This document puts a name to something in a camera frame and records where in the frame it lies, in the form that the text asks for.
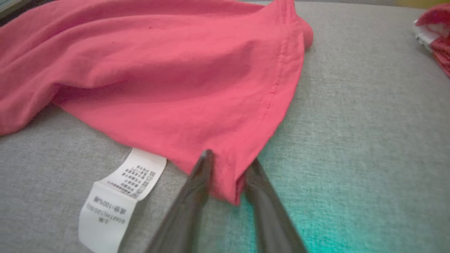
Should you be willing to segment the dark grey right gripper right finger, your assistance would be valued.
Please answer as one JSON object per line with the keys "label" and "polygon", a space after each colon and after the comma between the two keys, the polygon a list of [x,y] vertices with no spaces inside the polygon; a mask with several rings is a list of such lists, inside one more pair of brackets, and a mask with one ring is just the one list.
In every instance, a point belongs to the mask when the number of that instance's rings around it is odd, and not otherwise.
{"label": "dark grey right gripper right finger", "polygon": [[245,195],[252,205],[258,253],[308,253],[261,163],[245,173]]}

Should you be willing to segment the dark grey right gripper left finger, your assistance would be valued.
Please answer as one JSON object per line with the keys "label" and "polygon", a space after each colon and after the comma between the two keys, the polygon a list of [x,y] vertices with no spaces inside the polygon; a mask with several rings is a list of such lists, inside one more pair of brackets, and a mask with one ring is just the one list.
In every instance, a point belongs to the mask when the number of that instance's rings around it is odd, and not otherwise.
{"label": "dark grey right gripper left finger", "polygon": [[145,253],[196,253],[213,165],[213,151],[203,151]]}

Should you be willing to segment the plain red t-shirt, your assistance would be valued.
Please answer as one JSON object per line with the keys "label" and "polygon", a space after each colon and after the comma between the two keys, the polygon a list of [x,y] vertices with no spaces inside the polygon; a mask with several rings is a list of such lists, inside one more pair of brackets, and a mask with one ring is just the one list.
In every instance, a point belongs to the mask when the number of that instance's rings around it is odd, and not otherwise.
{"label": "plain red t-shirt", "polygon": [[240,204],[313,38],[295,0],[47,0],[0,19],[0,137],[53,106],[129,147],[93,183],[78,239],[145,252],[203,151],[209,195]]}

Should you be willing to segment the large grey fabric sofa seat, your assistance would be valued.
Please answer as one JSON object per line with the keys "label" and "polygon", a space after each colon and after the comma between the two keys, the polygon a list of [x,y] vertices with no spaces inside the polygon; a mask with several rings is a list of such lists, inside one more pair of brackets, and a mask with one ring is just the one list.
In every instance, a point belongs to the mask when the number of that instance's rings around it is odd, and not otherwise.
{"label": "large grey fabric sofa seat", "polygon": [[[309,253],[450,253],[450,78],[416,40],[421,9],[297,2],[314,31],[259,155]],[[130,148],[57,107],[0,137],[0,253],[92,253],[95,181]]]}

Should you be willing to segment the red basketball jersey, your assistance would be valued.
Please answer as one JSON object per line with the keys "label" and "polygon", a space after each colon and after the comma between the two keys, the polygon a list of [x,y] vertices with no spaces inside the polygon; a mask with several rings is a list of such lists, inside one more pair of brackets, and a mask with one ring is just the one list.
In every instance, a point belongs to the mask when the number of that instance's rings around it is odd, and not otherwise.
{"label": "red basketball jersey", "polygon": [[435,5],[413,22],[416,40],[450,78],[450,3]]}

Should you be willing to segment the yellow sofa back cushion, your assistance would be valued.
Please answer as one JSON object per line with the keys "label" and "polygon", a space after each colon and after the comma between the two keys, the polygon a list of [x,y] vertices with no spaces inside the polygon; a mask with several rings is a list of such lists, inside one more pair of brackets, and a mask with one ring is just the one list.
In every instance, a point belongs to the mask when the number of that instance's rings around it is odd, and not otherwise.
{"label": "yellow sofa back cushion", "polygon": [[447,3],[450,3],[450,0],[396,0],[396,5],[399,7],[410,7],[419,9],[428,9],[435,5]]}

